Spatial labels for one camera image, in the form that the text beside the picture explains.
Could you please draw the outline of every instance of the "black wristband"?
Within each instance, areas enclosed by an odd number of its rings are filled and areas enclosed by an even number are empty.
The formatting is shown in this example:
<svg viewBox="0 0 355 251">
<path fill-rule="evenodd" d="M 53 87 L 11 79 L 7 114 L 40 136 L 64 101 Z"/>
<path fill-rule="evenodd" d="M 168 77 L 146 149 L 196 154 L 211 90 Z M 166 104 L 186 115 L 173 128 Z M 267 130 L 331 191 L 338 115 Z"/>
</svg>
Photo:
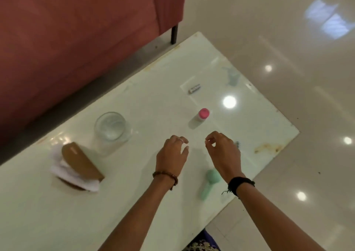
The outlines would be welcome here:
<svg viewBox="0 0 355 251">
<path fill-rule="evenodd" d="M 228 191 L 232 192 L 235 196 L 238 197 L 236 191 L 237 191 L 238 186 L 240 186 L 242 183 L 248 183 L 248 184 L 255 186 L 255 182 L 251 181 L 249 178 L 234 177 L 228 184 Z"/>
</svg>

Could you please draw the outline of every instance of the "pink bottle cap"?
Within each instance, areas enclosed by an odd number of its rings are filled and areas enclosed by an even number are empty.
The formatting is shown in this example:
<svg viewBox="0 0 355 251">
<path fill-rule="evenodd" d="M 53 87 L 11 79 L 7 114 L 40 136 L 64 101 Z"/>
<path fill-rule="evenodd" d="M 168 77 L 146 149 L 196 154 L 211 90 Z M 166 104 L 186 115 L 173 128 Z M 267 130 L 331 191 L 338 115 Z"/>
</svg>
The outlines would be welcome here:
<svg viewBox="0 0 355 251">
<path fill-rule="evenodd" d="M 198 112 L 198 116 L 201 119 L 206 119 L 209 116 L 209 110 L 207 108 L 202 108 L 199 112 Z"/>
</svg>

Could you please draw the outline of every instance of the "tiled floor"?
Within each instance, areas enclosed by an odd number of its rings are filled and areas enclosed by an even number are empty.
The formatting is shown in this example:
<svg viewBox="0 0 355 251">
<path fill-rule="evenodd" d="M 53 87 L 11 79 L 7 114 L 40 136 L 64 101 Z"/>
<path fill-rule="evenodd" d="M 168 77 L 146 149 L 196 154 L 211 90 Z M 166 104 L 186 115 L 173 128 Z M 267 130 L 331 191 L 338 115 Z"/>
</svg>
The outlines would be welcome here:
<svg viewBox="0 0 355 251">
<path fill-rule="evenodd" d="M 300 131 L 255 179 L 327 250 L 355 246 L 355 0 L 186 0 L 178 42 L 201 31 Z M 171 47 L 145 46 L 32 124 L 2 159 Z M 207 227 L 220 247 L 268 250 L 235 199 Z"/>
</svg>

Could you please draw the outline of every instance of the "sofa leg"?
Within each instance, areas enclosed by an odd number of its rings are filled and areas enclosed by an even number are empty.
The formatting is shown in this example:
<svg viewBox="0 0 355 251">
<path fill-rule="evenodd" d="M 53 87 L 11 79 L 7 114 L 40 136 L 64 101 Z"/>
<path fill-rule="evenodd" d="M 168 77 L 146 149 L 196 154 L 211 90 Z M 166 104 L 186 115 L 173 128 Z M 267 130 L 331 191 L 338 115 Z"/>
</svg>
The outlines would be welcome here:
<svg viewBox="0 0 355 251">
<path fill-rule="evenodd" d="M 171 44 L 176 44 L 176 38 L 178 37 L 178 26 L 173 26 L 171 29 Z"/>
</svg>

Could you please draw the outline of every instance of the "hand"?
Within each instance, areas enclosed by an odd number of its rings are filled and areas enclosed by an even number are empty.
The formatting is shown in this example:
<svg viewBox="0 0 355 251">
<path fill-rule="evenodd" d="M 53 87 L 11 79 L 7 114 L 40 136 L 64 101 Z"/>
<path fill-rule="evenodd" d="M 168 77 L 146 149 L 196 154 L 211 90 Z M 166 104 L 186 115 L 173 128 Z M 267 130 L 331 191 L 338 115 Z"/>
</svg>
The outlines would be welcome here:
<svg viewBox="0 0 355 251">
<path fill-rule="evenodd" d="M 170 139 L 166 139 L 163 148 L 157 154 L 156 171 L 167 171 L 176 175 L 180 175 L 182 168 L 189 154 L 189 147 L 186 146 L 181 153 L 182 141 L 188 143 L 185 137 L 173 135 Z"/>
<path fill-rule="evenodd" d="M 205 144 L 213 165 L 227 184 L 234 177 L 245 177 L 240 164 L 240 151 L 231 139 L 214 131 L 206 137 Z"/>
</svg>

